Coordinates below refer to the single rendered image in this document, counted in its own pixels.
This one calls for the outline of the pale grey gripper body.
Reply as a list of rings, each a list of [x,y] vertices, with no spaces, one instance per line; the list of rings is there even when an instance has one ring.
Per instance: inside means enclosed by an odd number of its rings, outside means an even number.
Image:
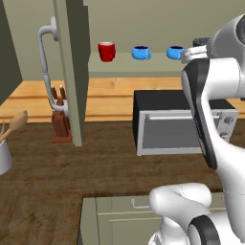
[[[196,47],[191,47],[187,48],[183,53],[181,57],[181,62],[183,64],[189,63],[194,59],[199,59],[199,58],[207,58],[207,46],[196,46]]]

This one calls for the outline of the dark olive cabinet door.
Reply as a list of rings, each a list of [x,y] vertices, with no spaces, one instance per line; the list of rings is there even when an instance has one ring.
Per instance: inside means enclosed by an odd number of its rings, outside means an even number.
[[[0,105],[22,80],[4,2],[0,0]]]

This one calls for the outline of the olive base cabinet door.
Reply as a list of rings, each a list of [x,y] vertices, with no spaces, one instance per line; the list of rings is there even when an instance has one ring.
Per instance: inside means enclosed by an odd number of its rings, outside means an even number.
[[[99,213],[100,245],[147,245],[160,224],[153,212]]]

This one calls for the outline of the blue cup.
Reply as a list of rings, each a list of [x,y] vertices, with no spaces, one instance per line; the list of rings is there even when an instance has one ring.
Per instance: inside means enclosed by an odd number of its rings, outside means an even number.
[[[167,48],[167,57],[170,59],[179,60],[182,58],[182,53],[185,49],[181,46],[169,46]]]
[[[151,52],[147,46],[135,46],[131,55],[134,59],[148,60],[151,59]]]

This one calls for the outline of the black toaster oven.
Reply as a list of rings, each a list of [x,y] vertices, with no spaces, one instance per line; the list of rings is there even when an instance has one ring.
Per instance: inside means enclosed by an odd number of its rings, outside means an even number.
[[[132,129],[136,140],[136,127],[141,111],[189,110],[189,103],[182,90],[135,90]]]

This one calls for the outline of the grey toaster oven door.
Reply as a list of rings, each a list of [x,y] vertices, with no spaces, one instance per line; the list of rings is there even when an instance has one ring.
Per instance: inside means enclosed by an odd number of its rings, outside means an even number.
[[[196,154],[201,153],[192,120],[147,121],[151,116],[187,116],[189,110],[141,111],[136,127],[137,155]]]

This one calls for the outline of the red cup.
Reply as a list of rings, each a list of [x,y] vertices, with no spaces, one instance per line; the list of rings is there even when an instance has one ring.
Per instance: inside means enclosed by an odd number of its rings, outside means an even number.
[[[114,42],[99,42],[98,50],[100,60],[103,62],[110,62],[115,58],[116,47]]]

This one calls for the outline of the brown wooden knife block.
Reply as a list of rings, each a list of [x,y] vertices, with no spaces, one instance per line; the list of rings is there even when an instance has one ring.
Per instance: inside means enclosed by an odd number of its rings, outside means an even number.
[[[52,87],[52,95],[56,100],[56,105],[62,106],[66,101],[65,89],[59,86],[60,97],[57,96],[55,87]],[[69,119],[63,111],[53,111],[52,123],[54,127],[54,143],[70,143],[72,141],[72,133]]]

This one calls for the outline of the olive drawer front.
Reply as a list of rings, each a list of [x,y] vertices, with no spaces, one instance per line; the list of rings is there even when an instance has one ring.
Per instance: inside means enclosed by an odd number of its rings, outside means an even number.
[[[145,210],[136,210],[132,207],[131,199],[136,200],[139,206],[149,206],[147,195],[138,196],[116,196],[116,197],[97,197],[96,205],[98,214],[116,214],[116,213],[147,213],[151,208]],[[215,192],[212,194],[212,203],[209,206],[211,212],[222,212],[225,210],[223,194]]]

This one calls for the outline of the wooden spoon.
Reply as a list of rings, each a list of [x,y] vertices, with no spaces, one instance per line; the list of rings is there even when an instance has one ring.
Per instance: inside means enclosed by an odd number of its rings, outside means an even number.
[[[0,136],[0,144],[7,139],[7,137],[17,129],[21,128],[23,125],[27,123],[28,120],[28,113],[27,111],[22,111],[16,114],[10,121],[9,129]]]

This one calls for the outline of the white utensil pot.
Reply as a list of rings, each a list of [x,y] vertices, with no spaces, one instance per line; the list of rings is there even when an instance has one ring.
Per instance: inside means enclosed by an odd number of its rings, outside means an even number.
[[[0,175],[8,172],[12,167],[12,157],[8,144],[6,141],[3,141],[0,144]]]

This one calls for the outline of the olive wall cabinet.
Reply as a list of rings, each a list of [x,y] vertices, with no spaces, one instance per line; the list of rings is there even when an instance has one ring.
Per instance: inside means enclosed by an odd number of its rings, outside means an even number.
[[[84,0],[88,7],[92,78],[178,77],[183,65],[167,58],[169,46],[188,48],[197,37],[212,37],[245,13],[245,0]],[[99,42],[114,42],[115,58],[100,60]],[[131,55],[147,46],[151,59]]]

